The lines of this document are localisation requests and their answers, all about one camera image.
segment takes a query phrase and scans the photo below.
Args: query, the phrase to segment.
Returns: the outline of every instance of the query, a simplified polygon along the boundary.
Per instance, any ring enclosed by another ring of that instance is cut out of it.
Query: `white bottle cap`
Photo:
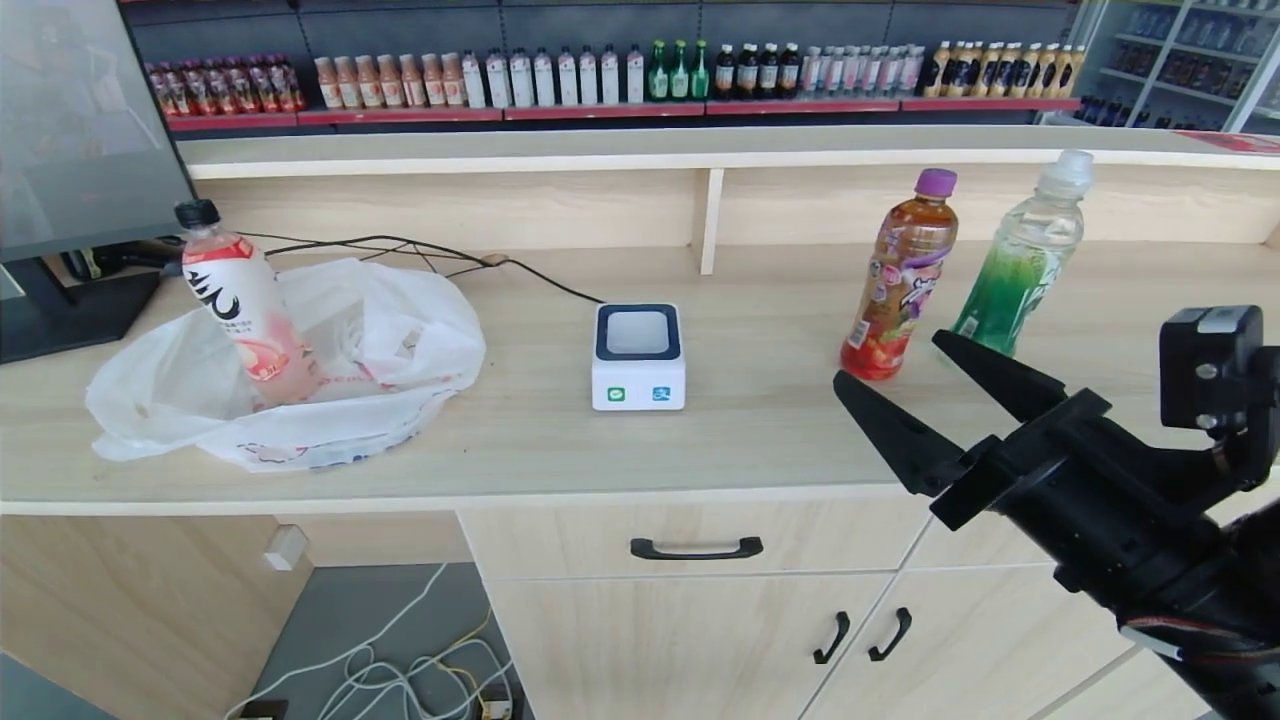
[[[1064,150],[1057,161],[1041,172],[1039,188],[1055,195],[1083,196],[1093,187],[1093,155]]]

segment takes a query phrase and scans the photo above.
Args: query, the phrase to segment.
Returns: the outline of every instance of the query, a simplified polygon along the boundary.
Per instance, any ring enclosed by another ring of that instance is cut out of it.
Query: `black bottle cap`
[[[178,224],[184,228],[198,228],[212,225],[221,220],[218,206],[212,200],[184,200],[173,208],[173,214],[178,218]]]

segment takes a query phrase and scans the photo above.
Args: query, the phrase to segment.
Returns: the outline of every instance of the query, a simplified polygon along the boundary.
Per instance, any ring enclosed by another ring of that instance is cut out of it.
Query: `black cable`
[[[454,278],[457,275],[466,274],[466,273],[470,273],[470,272],[474,272],[474,270],[483,270],[483,269],[486,269],[486,268],[499,268],[502,265],[512,264],[512,265],[516,265],[520,269],[525,270],[526,273],[536,277],[538,279],[540,279],[540,281],[550,284],[552,287],[556,287],[559,291],[567,292],[568,295],[572,295],[575,297],[581,297],[582,300],[588,300],[590,302],[595,302],[596,305],[604,305],[603,300],[600,300],[598,297],[594,297],[591,295],[588,295],[585,292],[576,291],[576,290],[568,287],[567,284],[563,284],[561,282],[557,282],[557,281],[554,281],[554,279],[544,275],[543,273],[535,270],[534,268],[526,265],[525,263],[521,263],[520,260],[516,260],[515,258],[508,258],[506,255],[486,255],[485,258],[476,258],[475,255],[468,255],[467,252],[463,252],[461,250],[454,250],[452,247],[445,247],[443,245],[434,245],[434,243],[422,242],[422,241],[419,241],[419,240],[408,240],[408,238],[403,238],[403,237],[394,236],[394,234],[370,234],[370,236],[356,237],[356,238],[351,238],[351,240],[337,240],[337,241],[330,241],[330,242],[312,242],[312,241],[302,240],[302,238],[298,238],[298,237],[289,237],[289,236],[284,236],[284,234],[269,234],[269,233],[243,232],[243,231],[237,231],[237,232],[239,232],[241,234],[247,234],[250,237],[268,237],[268,238],[273,238],[273,240],[285,240],[285,241],[296,243],[296,245],[292,245],[289,247],[276,247],[274,250],[268,250],[264,254],[266,256],[279,255],[282,252],[294,252],[294,251],[298,251],[298,250],[311,250],[311,249],[315,249],[315,247],[332,247],[334,245],[339,245],[339,246],[344,246],[344,247],[356,247],[356,249],[360,249],[360,250],[376,250],[375,254],[369,255],[366,258],[361,258],[361,260],[371,260],[374,258],[381,258],[383,255],[389,255],[389,254],[398,254],[398,255],[415,255],[416,254],[416,255],[421,256],[422,260],[425,260],[426,264],[430,265],[433,270],[435,270],[435,265],[431,265],[431,261],[428,260],[428,258],[443,258],[443,259],[448,259],[448,260],[467,260],[470,263],[475,263],[475,265],[476,265],[474,268],[467,268],[467,269],[463,269],[463,270],[449,273],[449,274],[444,275],[445,278]],[[361,247],[358,245],[361,242],[370,242],[370,241],[375,241],[375,240],[389,240],[392,242],[399,242],[399,245],[397,245],[396,247],[390,247],[390,249]],[[402,250],[406,246],[412,246],[413,247],[413,252]],[[422,250],[421,250],[422,247],[428,247],[428,249],[435,250],[438,252],[445,252],[447,255],[435,255],[435,254],[431,254],[431,252],[425,252],[424,254]]]

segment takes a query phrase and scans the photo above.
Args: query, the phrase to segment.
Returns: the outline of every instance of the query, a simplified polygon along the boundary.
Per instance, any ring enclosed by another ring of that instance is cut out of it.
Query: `black handle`
[[[653,541],[649,538],[631,538],[631,555],[640,560],[742,560],[744,557],[755,557],[762,552],[764,552],[764,542],[755,536],[739,538],[737,550],[690,552],[687,555],[662,552],[653,546]]]
[[[906,632],[910,629],[911,629],[911,611],[905,607],[899,607],[897,633],[893,633],[893,639],[888,641],[888,644],[884,647],[884,650],[873,647],[867,651],[867,655],[872,657],[872,662],[879,662],[881,660],[888,657],[888,653],[893,652],[893,648],[897,647],[897,643],[902,642],[902,637],[906,635]]]
[[[820,650],[813,651],[813,661],[818,665],[826,665],[831,662],[831,659],[836,656],[836,648],[844,642],[845,635],[849,634],[849,614],[841,610],[836,612],[836,639],[831,642],[831,650],[823,653]]]

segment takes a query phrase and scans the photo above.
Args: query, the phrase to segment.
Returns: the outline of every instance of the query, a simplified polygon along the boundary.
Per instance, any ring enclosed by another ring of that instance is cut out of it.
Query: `purple bottle cap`
[[[951,197],[956,190],[956,174],[942,168],[929,168],[915,181],[915,192],[931,197]]]

